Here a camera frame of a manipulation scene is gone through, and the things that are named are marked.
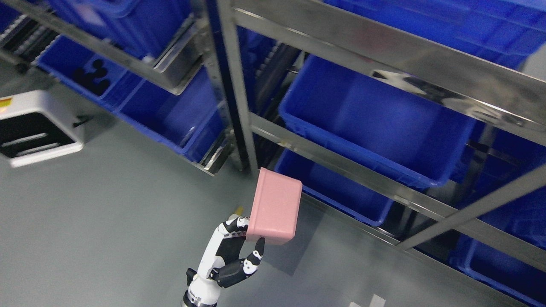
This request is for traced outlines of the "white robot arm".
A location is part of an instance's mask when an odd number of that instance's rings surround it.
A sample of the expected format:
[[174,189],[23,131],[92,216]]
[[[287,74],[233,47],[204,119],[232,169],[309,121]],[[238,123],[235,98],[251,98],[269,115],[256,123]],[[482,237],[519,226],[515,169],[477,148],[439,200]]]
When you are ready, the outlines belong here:
[[188,288],[182,307],[216,307],[223,289],[257,272],[264,255],[264,238],[256,241],[248,256],[240,257],[249,223],[249,217],[232,214],[214,229],[199,266],[186,271]]

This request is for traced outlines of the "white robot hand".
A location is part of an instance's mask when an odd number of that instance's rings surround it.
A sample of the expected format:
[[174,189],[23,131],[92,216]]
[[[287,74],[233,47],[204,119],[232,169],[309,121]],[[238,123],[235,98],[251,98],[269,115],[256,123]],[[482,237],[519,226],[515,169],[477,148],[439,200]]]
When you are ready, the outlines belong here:
[[193,274],[193,290],[220,291],[256,273],[264,255],[266,240],[263,237],[258,239],[254,250],[241,258],[249,223],[248,217],[229,217],[214,229]]

